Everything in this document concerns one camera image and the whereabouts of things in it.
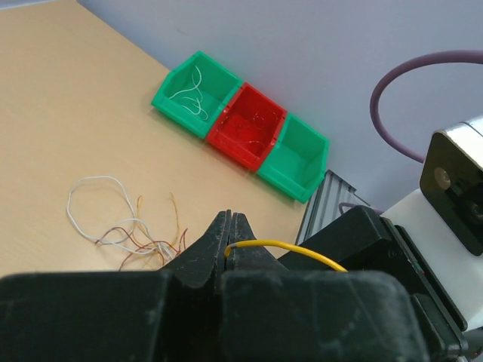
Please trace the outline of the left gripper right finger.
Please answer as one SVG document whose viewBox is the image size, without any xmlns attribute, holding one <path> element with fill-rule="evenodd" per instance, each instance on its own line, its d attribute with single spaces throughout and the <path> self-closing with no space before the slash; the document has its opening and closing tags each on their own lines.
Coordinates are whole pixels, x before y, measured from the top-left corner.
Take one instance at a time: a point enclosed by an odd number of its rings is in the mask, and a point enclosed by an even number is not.
<svg viewBox="0 0 483 362">
<path fill-rule="evenodd" d="M 349 211 L 299 253 L 229 245 L 220 283 L 227 361 L 428 361 L 410 296 L 380 267 L 394 240 L 372 211 Z"/>
</svg>

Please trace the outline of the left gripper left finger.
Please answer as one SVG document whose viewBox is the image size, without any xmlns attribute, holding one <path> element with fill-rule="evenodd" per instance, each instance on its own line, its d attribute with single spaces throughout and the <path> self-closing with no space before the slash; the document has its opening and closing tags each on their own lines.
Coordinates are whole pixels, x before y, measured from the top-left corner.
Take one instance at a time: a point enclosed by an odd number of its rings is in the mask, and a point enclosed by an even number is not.
<svg viewBox="0 0 483 362">
<path fill-rule="evenodd" d="M 1 279 L 3 361 L 221 361 L 220 276 L 231 213 L 155 271 Z"/>
</svg>

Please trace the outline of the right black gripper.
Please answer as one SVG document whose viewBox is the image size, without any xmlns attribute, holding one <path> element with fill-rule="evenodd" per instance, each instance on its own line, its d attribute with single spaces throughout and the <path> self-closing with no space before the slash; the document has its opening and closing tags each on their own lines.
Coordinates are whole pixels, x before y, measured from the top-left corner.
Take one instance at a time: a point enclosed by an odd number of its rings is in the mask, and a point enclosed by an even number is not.
<svg viewBox="0 0 483 362">
<path fill-rule="evenodd" d="M 355 207 L 303 242 L 334 271 L 290 252 L 281 263 L 277 343 L 294 361 L 456 361 L 463 319 L 408 233 Z"/>
</svg>

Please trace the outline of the near green plastic bin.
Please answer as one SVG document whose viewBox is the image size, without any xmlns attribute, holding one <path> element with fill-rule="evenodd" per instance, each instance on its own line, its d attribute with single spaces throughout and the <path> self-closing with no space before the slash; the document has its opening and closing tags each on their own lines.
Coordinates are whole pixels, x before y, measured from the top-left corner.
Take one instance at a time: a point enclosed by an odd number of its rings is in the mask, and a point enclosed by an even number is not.
<svg viewBox="0 0 483 362">
<path fill-rule="evenodd" d="M 289 113 L 257 175 L 304 204 L 325 178 L 330 141 Z"/>
</svg>

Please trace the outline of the green plastic bin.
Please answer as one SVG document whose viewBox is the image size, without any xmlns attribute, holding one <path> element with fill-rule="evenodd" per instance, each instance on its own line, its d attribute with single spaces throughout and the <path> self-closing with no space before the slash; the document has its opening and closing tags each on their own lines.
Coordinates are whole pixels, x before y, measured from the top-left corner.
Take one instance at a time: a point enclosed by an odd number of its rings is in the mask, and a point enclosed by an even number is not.
<svg viewBox="0 0 483 362">
<path fill-rule="evenodd" d="M 204 139 L 241 86 L 238 76 L 198 51 L 168 73 L 151 105 Z"/>
<path fill-rule="evenodd" d="M 304 204 L 325 178 L 330 141 L 289 113 L 257 175 Z"/>
</svg>

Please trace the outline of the red plastic bin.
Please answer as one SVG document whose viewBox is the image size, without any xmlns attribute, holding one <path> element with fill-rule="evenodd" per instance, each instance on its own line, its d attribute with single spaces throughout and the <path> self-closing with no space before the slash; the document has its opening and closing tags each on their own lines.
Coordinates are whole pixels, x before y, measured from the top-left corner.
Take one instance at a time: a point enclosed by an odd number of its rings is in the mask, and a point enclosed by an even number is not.
<svg viewBox="0 0 483 362">
<path fill-rule="evenodd" d="M 208 132 L 214 148 L 256 172 L 272 151 L 288 111 L 247 82 Z"/>
</svg>

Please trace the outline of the far green plastic bin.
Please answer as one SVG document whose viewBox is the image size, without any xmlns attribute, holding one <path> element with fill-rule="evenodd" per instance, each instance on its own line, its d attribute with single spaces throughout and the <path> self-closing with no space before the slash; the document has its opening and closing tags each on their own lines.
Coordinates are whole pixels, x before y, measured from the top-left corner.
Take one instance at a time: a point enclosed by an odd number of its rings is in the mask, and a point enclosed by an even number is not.
<svg viewBox="0 0 483 362">
<path fill-rule="evenodd" d="M 168 73 L 151 105 L 204 139 L 241 86 L 238 76 L 198 51 Z"/>
</svg>

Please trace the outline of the aluminium mounting rail frame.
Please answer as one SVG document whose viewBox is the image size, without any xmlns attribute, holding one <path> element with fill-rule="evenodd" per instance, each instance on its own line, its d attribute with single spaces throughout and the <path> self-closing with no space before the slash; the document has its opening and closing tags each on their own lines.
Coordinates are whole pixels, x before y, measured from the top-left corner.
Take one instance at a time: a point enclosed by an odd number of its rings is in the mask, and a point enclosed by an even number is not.
<svg viewBox="0 0 483 362">
<path fill-rule="evenodd" d="M 349 209 L 341 207 L 340 204 L 370 207 L 367 201 L 357 195 L 354 186 L 332 170 L 328 170 L 324 180 L 306 204 L 295 244 L 301 244 L 336 220 L 341 216 L 341 210 Z"/>
</svg>

